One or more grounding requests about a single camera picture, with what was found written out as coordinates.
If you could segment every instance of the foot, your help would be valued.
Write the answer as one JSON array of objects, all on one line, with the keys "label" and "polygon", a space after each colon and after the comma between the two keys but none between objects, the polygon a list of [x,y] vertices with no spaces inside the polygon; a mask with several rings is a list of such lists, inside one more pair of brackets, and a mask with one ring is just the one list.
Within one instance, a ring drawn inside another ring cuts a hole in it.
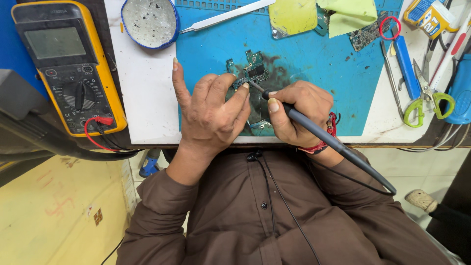
[{"label": "foot", "polygon": [[413,190],[409,192],[404,199],[407,202],[414,205],[415,207],[419,207],[420,209],[424,210],[426,213],[431,213],[437,209],[437,205],[439,202],[433,199],[430,195],[425,193],[423,190]]}]

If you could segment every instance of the white table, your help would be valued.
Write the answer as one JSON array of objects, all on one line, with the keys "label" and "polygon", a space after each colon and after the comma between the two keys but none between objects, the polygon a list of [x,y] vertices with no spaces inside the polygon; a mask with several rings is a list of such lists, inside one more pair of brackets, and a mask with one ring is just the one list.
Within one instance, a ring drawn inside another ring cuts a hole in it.
[{"label": "white table", "polygon": [[[455,0],[451,11],[460,14],[466,0]],[[404,0],[401,15],[412,0]],[[121,6],[124,0],[105,0],[116,64],[118,66],[124,107],[129,124],[132,144],[177,144],[180,141],[178,103],[173,91],[172,61],[176,56],[175,44],[164,50],[151,50],[135,43],[126,32],[121,33]],[[421,66],[427,49],[428,38],[420,29],[402,23],[411,58]],[[444,42],[451,43],[453,33],[444,35]],[[435,71],[443,50],[437,45],[430,63],[430,75]],[[398,84],[402,76],[398,61],[390,57],[393,75]],[[443,92],[452,74],[452,65],[439,84]],[[399,91],[403,110],[411,103],[405,87]],[[408,143],[422,137],[434,116],[430,104],[424,108],[424,125],[410,128],[399,117],[391,85],[383,67],[376,87],[365,129],[361,136],[339,137],[343,142],[355,143]],[[276,137],[239,136],[235,143],[279,143]]]}]

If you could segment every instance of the glue tube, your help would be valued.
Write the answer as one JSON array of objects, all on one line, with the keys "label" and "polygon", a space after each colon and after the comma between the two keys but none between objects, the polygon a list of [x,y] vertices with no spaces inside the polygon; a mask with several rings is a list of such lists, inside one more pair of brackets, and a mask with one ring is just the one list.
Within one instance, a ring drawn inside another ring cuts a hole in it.
[{"label": "glue tube", "polygon": [[405,10],[404,19],[421,28],[433,40],[445,29],[455,30],[450,27],[450,24],[456,18],[442,3],[442,0],[415,0]]}]

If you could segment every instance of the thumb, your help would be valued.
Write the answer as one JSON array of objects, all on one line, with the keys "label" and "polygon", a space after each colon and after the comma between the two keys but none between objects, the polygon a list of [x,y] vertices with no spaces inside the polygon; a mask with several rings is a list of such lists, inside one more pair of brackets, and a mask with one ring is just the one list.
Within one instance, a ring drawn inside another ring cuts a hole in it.
[{"label": "thumb", "polygon": [[173,58],[172,82],[180,108],[185,109],[191,102],[191,95],[183,78],[183,67],[177,58]]},{"label": "thumb", "polygon": [[273,126],[273,130],[278,139],[287,142],[290,138],[296,135],[296,129],[291,123],[288,115],[286,115],[281,101],[275,98],[269,99],[268,112],[270,114],[270,121]]}]

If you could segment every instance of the green scissors handle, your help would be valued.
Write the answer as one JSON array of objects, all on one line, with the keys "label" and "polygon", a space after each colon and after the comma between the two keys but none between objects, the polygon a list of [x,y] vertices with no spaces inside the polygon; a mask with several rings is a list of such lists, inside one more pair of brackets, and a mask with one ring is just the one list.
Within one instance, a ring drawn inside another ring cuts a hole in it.
[{"label": "green scissors handle", "polygon": [[[455,109],[455,100],[453,99],[452,96],[445,94],[445,93],[433,93],[432,94],[433,101],[435,102],[436,108],[433,109],[433,112],[437,115],[437,118],[439,120],[444,119],[448,116],[450,116],[453,113],[453,110]],[[440,100],[446,100],[448,101],[450,108],[445,114],[441,114],[440,108],[439,108],[439,101]],[[419,123],[418,124],[411,124],[409,122],[409,116],[410,114],[415,110],[418,110],[419,114]],[[423,99],[417,99],[416,101],[412,102],[412,104],[406,109],[406,112],[404,113],[404,123],[412,128],[418,128],[423,125],[423,118],[425,117],[425,114],[423,113]]]}]

